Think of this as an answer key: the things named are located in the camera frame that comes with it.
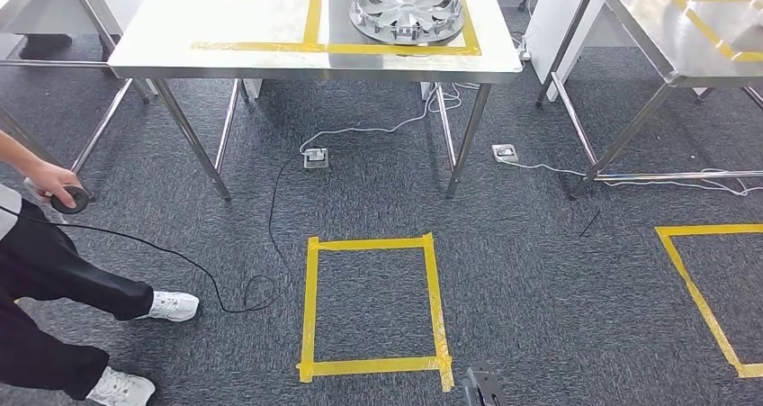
floor power outlet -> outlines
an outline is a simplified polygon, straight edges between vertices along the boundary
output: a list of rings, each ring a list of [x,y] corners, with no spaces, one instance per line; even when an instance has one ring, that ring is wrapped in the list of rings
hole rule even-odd
[[[516,149],[514,148],[514,145],[511,145],[511,144],[493,145],[492,148],[493,148],[493,158],[495,158],[498,163],[518,163],[519,162],[519,156],[516,154]]]
[[[325,148],[311,148],[305,149],[302,153],[305,157],[306,169],[321,169],[328,167],[328,149]]]

metal table frame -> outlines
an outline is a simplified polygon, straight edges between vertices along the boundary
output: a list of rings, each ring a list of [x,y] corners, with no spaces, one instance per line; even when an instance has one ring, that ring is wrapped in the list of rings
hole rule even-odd
[[[225,122],[223,124],[222,134],[220,136],[220,144],[218,146],[217,156],[215,157],[214,162],[212,162],[206,150],[202,146],[198,136],[196,136],[196,133],[193,131],[191,124],[185,118],[183,110],[175,98],[172,96],[172,93],[169,91],[169,87],[166,85],[164,79],[151,79],[151,81],[156,86],[159,95],[164,98],[167,104],[167,108],[173,115],[173,118],[175,118],[175,121],[183,132],[185,139],[188,141],[189,145],[191,145],[193,154],[202,164],[204,172],[206,172],[206,174],[212,178],[212,181],[215,184],[215,188],[217,189],[220,196],[226,201],[230,200],[230,192],[225,186],[225,183],[220,176],[220,172],[222,170],[222,163],[225,158],[226,147],[228,146],[228,138],[230,136],[230,129],[233,123],[233,115],[236,112],[238,96],[241,95],[244,102],[249,104],[249,95],[247,93],[243,79],[234,79],[233,87],[230,93],[228,111],[225,115]],[[482,114],[485,110],[485,105],[488,102],[491,88],[492,84],[480,84],[480,88],[477,91],[477,98],[474,101],[474,106],[472,107],[469,122],[466,125],[466,131],[463,134],[463,139],[461,147],[458,150],[458,154],[456,154],[453,147],[453,136],[451,134],[450,122],[448,121],[448,114],[444,105],[443,88],[439,83],[435,83],[430,88],[435,90],[435,96],[439,104],[439,112],[443,123],[445,145],[447,147],[448,153],[448,166],[451,169],[451,179],[448,183],[447,190],[445,190],[445,197],[448,199],[453,198],[455,195],[456,188],[458,187],[461,175],[463,174],[463,169],[466,165],[466,158],[469,155],[469,151],[471,149],[471,143],[474,141],[474,134],[477,132],[480,120],[482,119]]]
[[[78,1],[82,5],[83,10],[85,10],[85,13],[87,14],[91,23],[95,27],[95,30],[98,32],[98,36],[100,37],[102,44],[105,46],[106,49],[108,49],[109,53],[111,54],[116,48],[116,43],[114,42],[114,39],[112,38],[112,36],[109,35],[108,30],[103,24],[103,20],[95,11],[94,9],[95,3],[91,2],[91,0],[78,0]],[[102,9],[108,9],[106,5],[99,5],[99,7]],[[0,59],[0,66],[45,67],[45,68],[110,68],[107,63],[101,62],[101,61],[56,61],[56,60],[28,60],[28,59],[27,60]],[[182,114],[182,112],[177,113],[175,111],[175,110],[179,111],[179,106],[177,105],[177,101],[175,100],[175,97],[173,96],[169,87],[166,85],[166,82],[162,79],[151,79],[151,83],[157,89],[158,95],[164,100],[165,104],[167,105],[167,108],[175,117],[175,120],[177,121],[177,124],[180,127],[181,131],[184,133],[184,135],[188,139],[189,136],[186,133],[186,131],[190,130],[191,126],[188,123],[188,121],[185,119],[185,116]],[[150,102],[148,87],[142,81],[138,81],[132,78],[124,79],[124,83],[122,84],[121,88],[117,91],[108,109],[106,109],[106,112],[103,114],[103,117],[96,125],[95,130],[93,131],[93,134],[90,136],[90,138],[87,140],[85,147],[80,151],[74,163],[69,168],[72,172],[79,173],[79,171],[82,169],[83,165],[85,164],[87,159],[90,157],[90,154],[93,152],[95,145],[98,143],[101,136],[103,136],[103,132],[106,130],[106,127],[111,122],[114,114],[116,113],[117,109],[119,108],[121,104],[121,101],[124,99],[124,96],[127,94],[127,91],[131,87],[135,88],[138,95],[143,100],[144,104],[148,104]],[[34,138],[27,130],[25,130],[23,126],[2,106],[0,106],[0,123],[2,123],[7,129],[9,129],[14,135],[16,135],[16,137],[20,140],[20,142],[24,146],[26,146],[27,149],[34,152],[40,158],[43,158],[46,161],[49,161],[50,163],[63,167],[62,163],[58,161],[56,157],[53,156],[50,152],[48,152],[43,147],[43,145],[36,138]],[[223,195],[223,197],[225,197],[226,199],[229,199],[229,195],[227,193],[227,190],[225,190],[225,187],[218,186],[218,188],[219,190],[220,189],[222,190],[220,191],[220,194]]]
[[[681,83],[683,82],[685,78],[678,75],[675,75],[672,78],[665,78],[665,82],[657,90],[657,92],[654,93],[654,95],[651,97],[649,102],[647,102],[647,104],[643,106],[643,108],[636,114],[633,120],[625,127],[625,129],[623,129],[623,131],[619,134],[615,142],[613,142],[606,149],[604,155],[601,157],[598,157],[596,153],[594,152],[594,149],[591,147],[590,142],[588,141],[588,135],[586,134],[585,130],[583,130],[578,114],[575,112],[575,108],[573,107],[570,97],[567,94],[567,90],[565,89],[564,84],[561,82],[561,79],[559,75],[557,74],[557,70],[559,69],[561,62],[564,59],[565,54],[567,53],[567,49],[569,48],[570,43],[572,42],[572,38],[575,36],[575,32],[577,31],[578,26],[580,25],[580,21],[582,20],[583,15],[585,14],[590,1],[591,0],[580,1],[578,10],[576,11],[575,16],[572,18],[572,23],[570,24],[570,27],[567,30],[567,33],[565,34],[564,39],[561,42],[561,46],[559,47],[556,57],[552,63],[551,70],[549,71],[548,76],[545,78],[545,81],[543,82],[543,88],[541,89],[541,93],[540,95],[538,95],[538,99],[535,101],[535,105],[540,107],[543,104],[543,99],[545,98],[546,93],[550,89],[551,84],[554,84],[554,86],[556,86],[556,89],[559,90],[559,96],[562,102],[564,103],[564,107],[567,110],[568,115],[572,119],[572,125],[575,126],[575,131],[578,134],[580,143],[583,145],[583,149],[585,150],[585,153],[586,153],[586,158],[588,159],[588,162],[591,165],[590,168],[588,169],[588,172],[586,173],[586,176],[572,191],[571,196],[573,198],[580,197],[581,195],[585,193],[588,186],[594,181],[606,181],[606,182],[660,181],[660,180],[742,178],[742,177],[763,176],[763,170],[729,171],[729,172],[677,172],[677,173],[668,173],[668,174],[603,174],[602,173],[606,169],[606,167],[609,166],[612,160],[620,153],[620,151],[633,139],[633,137],[636,135],[636,133],[638,133],[641,127],[654,115],[654,113],[665,102],[665,100],[668,99],[670,93],[672,93],[673,91],[673,88],[681,87],[682,85]],[[744,91],[745,94],[747,94],[750,97],[750,99],[752,99],[752,101],[759,108],[761,108],[761,110],[763,110],[763,97],[761,97],[758,92],[756,92],[753,88],[748,86],[743,86],[741,89]],[[713,92],[712,88],[707,89],[698,97],[698,99],[702,101],[712,92]]]

white sneaker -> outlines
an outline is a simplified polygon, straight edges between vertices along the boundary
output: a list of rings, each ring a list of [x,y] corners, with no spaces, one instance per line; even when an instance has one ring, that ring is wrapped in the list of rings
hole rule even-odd
[[[189,293],[154,292],[151,310],[143,317],[183,322],[193,319],[198,308],[199,299]]]
[[[157,387],[145,377],[114,371],[111,367],[103,375],[87,398],[104,406],[146,406]]]

hand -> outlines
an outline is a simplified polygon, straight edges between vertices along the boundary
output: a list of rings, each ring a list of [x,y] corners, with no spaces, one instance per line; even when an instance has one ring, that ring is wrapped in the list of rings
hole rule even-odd
[[[64,185],[82,187],[74,172],[41,160],[22,173],[34,183],[34,192],[43,202],[50,202],[50,194],[54,194],[67,207],[76,208],[74,198],[64,189]]]

black cable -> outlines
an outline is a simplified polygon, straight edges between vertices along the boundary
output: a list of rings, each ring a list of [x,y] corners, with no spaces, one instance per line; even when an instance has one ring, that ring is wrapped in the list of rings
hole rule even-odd
[[[275,196],[276,196],[276,193],[278,192],[278,183],[281,180],[281,175],[283,174],[283,170],[286,168],[286,166],[289,163],[291,163],[292,160],[294,160],[295,158],[297,158],[300,155],[301,154],[297,154],[296,156],[286,160],[283,163],[283,165],[281,166],[281,169],[278,171],[278,176],[275,178],[275,185],[273,186],[273,198],[271,199],[271,204],[270,204],[270,215],[269,215],[269,217],[267,219],[267,232],[268,232],[268,235],[270,236],[270,242],[273,244],[273,247],[275,248],[276,253],[278,253],[278,257],[280,258],[281,264],[283,265],[284,268],[286,268],[286,287],[280,288],[280,291],[278,293],[276,293],[275,292],[275,289],[276,289],[275,281],[272,278],[268,277],[267,275],[255,275],[254,277],[250,278],[249,282],[247,283],[247,288],[246,288],[246,290],[244,292],[244,305],[246,305],[247,301],[248,301],[247,298],[248,298],[248,293],[249,293],[249,287],[257,279],[265,279],[268,282],[270,282],[270,284],[272,286],[271,293],[270,293],[270,295],[267,298],[265,298],[261,302],[258,302],[256,305],[254,305],[252,307],[249,307],[249,308],[245,308],[243,310],[231,310],[231,309],[228,309],[225,306],[225,303],[222,301],[222,297],[220,296],[220,287],[217,285],[217,280],[215,280],[214,275],[210,274],[210,272],[207,271],[207,268],[197,264],[196,262],[193,262],[189,257],[187,257],[186,255],[184,255],[184,254],[182,254],[180,252],[171,250],[169,248],[160,247],[160,246],[154,244],[153,242],[146,241],[145,239],[141,239],[141,238],[138,238],[138,237],[133,237],[132,235],[129,235],[127,233],[117,232],[115,230],[96,228],[95,226],[85,226],[85,225],[82,225],[82,224],[54,223],[52,221],[43,221],[43,220],[35,219],[35,218],[32,218],[32,217],[27,217],[26,215],[22,215],[22,214],[20,214],[18,212],[13,212],[13,211],[5,208],[3,205],[0,205],[0,210],[8,212],[9,214],[15,215],[19,219],[24,219],[26,221],[33,221],[33,222],[40,223],[40,224],[48,224],[48,225],[51,225],[51,226],[58,226],[58,227],[64,227],[64,228],[95,230],[97,232],[109,233],[109,234],[116,235],[118,237],[122,237],[122,238],[125,238],[125,239],[132,239],[133,241],[137,241],[137,242],[139,242],[141,244],[145,244],[145,245],[147,245],[147,246],[149,246],[151,248],[154,248],[156,250],[163,251],[163,252],[169,253],[171,255],[175,255],[177,257],[180,257],[184,261],[188,262],[189,264],[191,264],[193,266],[196,266],[197,268],[199,268],[204,274],[206,274],[210,278],[210,280],[212,281],[212,286],[214,286],[215,294],[217,295],[217,301],[220,303],[220,308],[224,312],[238,314],[238,313],[246,313],[246,312],[249,312],[249,311],[261,311],[261,310],[264,310],[264,309],[270,307],[271,305],[273,305],[275,300],[277,300],[278,298],[283,296],[284,291],[292,284],[292,270],[289,268],[289,265],[286,263],[286,257],[283,255],[281,249],[278,247],[278,244],[275,243],[275,239],[273,237],[272,225],[273,225],[273,212],[274,212],[274,207],[275,207]]]

